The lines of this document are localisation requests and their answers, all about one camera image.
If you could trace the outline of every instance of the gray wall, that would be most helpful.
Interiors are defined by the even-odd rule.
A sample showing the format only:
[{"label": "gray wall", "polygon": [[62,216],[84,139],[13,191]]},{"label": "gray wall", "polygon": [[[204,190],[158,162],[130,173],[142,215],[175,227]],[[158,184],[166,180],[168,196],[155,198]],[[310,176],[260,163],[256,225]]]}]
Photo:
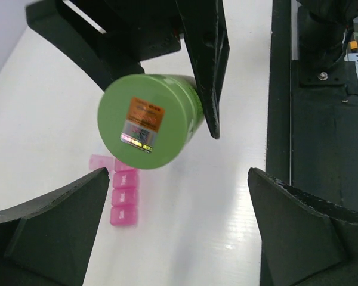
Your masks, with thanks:
[{"label": "gray wall", "polygon": [[25,5],[32,0],[0,0],[0,70],[26,28]]}]

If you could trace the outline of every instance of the orange sticker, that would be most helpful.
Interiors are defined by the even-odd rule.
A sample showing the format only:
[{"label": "orange sticker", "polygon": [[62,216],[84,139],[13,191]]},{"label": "orange sticker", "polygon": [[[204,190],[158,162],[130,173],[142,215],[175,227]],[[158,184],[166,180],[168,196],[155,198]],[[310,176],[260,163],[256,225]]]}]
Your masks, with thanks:
[{"label": "orange sticker", "polygon": [[157,133],[164,115],[165,110],[162,107],[133,97],[126,119]]}]

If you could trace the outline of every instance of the green can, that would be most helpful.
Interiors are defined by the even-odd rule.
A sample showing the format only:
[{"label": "green can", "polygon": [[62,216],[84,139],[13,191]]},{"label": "green can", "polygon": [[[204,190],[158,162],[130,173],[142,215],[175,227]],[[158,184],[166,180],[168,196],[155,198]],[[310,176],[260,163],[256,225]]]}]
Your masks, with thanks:
[{"label": "green can", "polygon": [[98,108],[98,128],[109,151],[138,169],[172,161],[203,122],[195,80],[134,74],[113,82]]}]

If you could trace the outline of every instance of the pink block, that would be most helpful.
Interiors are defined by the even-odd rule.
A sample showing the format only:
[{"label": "pink block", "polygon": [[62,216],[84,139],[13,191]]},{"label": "pink block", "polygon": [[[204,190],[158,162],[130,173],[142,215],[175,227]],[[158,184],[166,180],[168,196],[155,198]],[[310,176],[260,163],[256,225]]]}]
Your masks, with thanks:
[{"label": "pink block", "polygon": [[105,167],[109,172],[114,170],[114,157],[92,155],[89,160],[89,170],[97,170]]},{"label": "pink block", "polygon": [[110,223],[114,226],[136,225],[138,223],[136,206],[112,207]]},{"label": "pink block", "polygon": [[138,203],[138,189],[114,189],[112,205],[115,207],[136,205]]},{"label": "pink block", "polygon": [[136,170],[130,170],[127,172],[118,172],[113,177],[113,188],[114,189],[128,189],[138,188],[139,186],[139,175]]},{"label": "pink block", "polygon": [[129,165],[122,163],[118,159],[115,159],[115,166],[114,166],[115,172],[130,171],[130,170],[136,170],[136,169],[133,167],[130,167]]}]

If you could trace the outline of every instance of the white tabletop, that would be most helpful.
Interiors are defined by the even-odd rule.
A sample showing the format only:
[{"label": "white tabletop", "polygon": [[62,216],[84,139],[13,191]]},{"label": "white tabletop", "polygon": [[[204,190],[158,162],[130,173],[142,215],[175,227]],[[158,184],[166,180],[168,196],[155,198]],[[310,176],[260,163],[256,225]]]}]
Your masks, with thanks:
[{"label": "white tabletop", "polygon": [[[110,225],[109,192],[85,286],[258,285],[247,172],[265,166],[272,3],[224,0],[224,8],[231,53],[221,139],[203,124],[172,163],[142,171],[136,228]],[[192,74],[185,46],[143,67]],[[90,155],[103,152],[100,97],[82,70],[26,30],[0,74],[0,210],[89,172]]]}]

